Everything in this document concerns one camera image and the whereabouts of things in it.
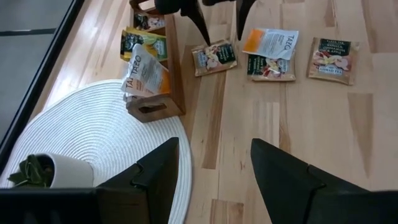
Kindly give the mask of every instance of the light wood surface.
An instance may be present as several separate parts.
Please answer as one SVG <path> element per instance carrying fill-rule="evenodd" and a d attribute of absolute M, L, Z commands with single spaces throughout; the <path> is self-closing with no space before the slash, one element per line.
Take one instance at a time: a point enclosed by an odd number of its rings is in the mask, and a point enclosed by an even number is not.
<path fill-rule="evenodd" d="M 175 15 L 187 107 L 181 120 L 194 164 L 186 223 L 271 223 L 254 180 L 252 138 L 366 189 L 398 189 L 398 1 L 257 0 L 243 40 L 254 27 L 299 30 L 295 83 L 247 81 L 234 2 L 202 9 L 212 41 L 230 38 L 239 64 L 195 78 L 190 49 L 204 40 Z M 129 20 L 128 0 L 86 1 L 35 112 L 79 87 L 120 78 Z M 305 78 L 313 37 L 363 43 L 354 86 Z"/>

